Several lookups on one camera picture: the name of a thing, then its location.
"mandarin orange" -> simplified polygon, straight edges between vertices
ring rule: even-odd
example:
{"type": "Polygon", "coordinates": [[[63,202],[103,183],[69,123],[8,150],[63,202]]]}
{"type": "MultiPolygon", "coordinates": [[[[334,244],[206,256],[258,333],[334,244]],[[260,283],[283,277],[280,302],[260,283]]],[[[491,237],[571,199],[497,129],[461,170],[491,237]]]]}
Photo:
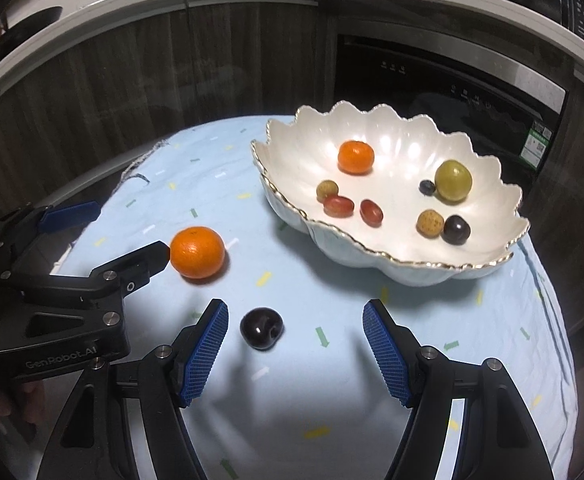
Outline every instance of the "mandarin orange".
{"type": "Polygon", "coordinates": [[[209,227],[188,227],[172,239],[169,245],[169,261],[185,278],[209,278],[223,267],[223,239],[209,227]]]}

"screw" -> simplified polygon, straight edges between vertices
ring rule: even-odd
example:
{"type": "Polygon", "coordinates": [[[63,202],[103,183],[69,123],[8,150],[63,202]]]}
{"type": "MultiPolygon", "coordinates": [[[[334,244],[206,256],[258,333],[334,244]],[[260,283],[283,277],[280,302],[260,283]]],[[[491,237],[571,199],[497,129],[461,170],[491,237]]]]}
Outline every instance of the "screw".
{"type": "Polygon", "coordinates": [[[503,367],[502,362],[500,362],[498,359],[494,357],[485,359],[485,364],[488,365],[488,368],[490,370],[494,370],[495,372],[499,371],[503,367]]]}
{"type": "Polygon", "coordinates": [[[115,325],[119,321],[121,321],[121,317],[116,312],[106,312],[103,314],[103,322],[107,326],[115,325]]]}
{"type": "Polygon", "coordinates": [[[171,346],[169,345],[160,345],[154,349],[154,355],[156,355],[159,359],[165,359],[169,357],[171,354],[171,346]]]}
{"type": "Polygon", "coordinates": [[[421,355],[425,359],[435,359],[436,357],[438,357],[438,350],[433,346],[422,346],[421,355]]]}
{"type": "Polygon", "coordinates": [[[105,359],[103,357],[95,357],[92,359],[92,370],[98,370],[102,368],[105,364],[105,359]]]}

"blueberry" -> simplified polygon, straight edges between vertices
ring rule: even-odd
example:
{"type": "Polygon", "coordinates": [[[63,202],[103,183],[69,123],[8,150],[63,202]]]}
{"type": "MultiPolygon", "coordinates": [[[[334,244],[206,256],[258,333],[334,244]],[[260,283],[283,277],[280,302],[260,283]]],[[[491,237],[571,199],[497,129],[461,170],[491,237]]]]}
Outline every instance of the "blueberry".
{"type": "Polygon", "coordinates": [[[267,307],[250,310],[241,320],[241,335],[256,350],[268,350],[283,333],[283,319],[267,307]]]}
{"type": "Polygon", "coordinates": [[[463,245],[471,233],[470,225],[463,218],[452,215],[445,220],[441,238],[451,245],[463,245]]]}
{"type": "Polygon", "coordinates": [[[432,196],[437,192],[437,186],[431,180],[421,180],[419,191],[425,196],[432,196]]]}

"light blue tablecloth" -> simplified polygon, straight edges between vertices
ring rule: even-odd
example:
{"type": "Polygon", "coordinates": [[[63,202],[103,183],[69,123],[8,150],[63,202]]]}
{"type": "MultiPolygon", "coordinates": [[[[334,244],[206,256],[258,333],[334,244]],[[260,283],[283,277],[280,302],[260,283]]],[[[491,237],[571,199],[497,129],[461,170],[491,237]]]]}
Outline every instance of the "light blue tablecloth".
{"type": "MultiPolygon", "coordinates": [[[[229,306],[229,331],[203,396],[184,410],[208,478],[229,479],[228,464],[241,480],[384,477],[409,412],[387,392],[363,335],[363,305],[381,298],[421,344],[454,360],[501,359],[531,410],[555,477],[564,480],[577,415],[574,367],[558,301],[530,239],[487,278],[429,288],[338,266],[309,237],[281,224],[265,200],[249,142],[264,139],[266,120],[197,126],[158,146],[128,173],[59,270],[86,276],[155,240],[169,244],[192,225],[223,237],[230,266],[219,279],[192,285],[168,266],[131,294],[125,309],[128,359],[137,359],[170,343],[211,298],[229,306]],[[241,318],[257,306],[277,310],[285,323],[270,352],[249,348],[239,333],[241,318]]],[[[48,380],[50,427],[76,377],[48,380]]],[[[131,417],[141,478],[153,479],[137,406],[131,417]]],[[[440,480],[452,474],[461,421],[462,401],[454,401],[440,480]]]]}

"dark plum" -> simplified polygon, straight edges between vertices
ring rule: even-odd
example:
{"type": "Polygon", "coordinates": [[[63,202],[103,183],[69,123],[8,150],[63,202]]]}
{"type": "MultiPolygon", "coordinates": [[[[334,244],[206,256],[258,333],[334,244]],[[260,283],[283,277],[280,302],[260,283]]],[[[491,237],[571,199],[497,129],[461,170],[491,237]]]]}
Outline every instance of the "dark plum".
{"type": "Polygon", "coordinates": [[[267,307],[250,310],[241,320],[241,335],[256,350],[268,350],[283,333],[283,319],[267,307]]]}

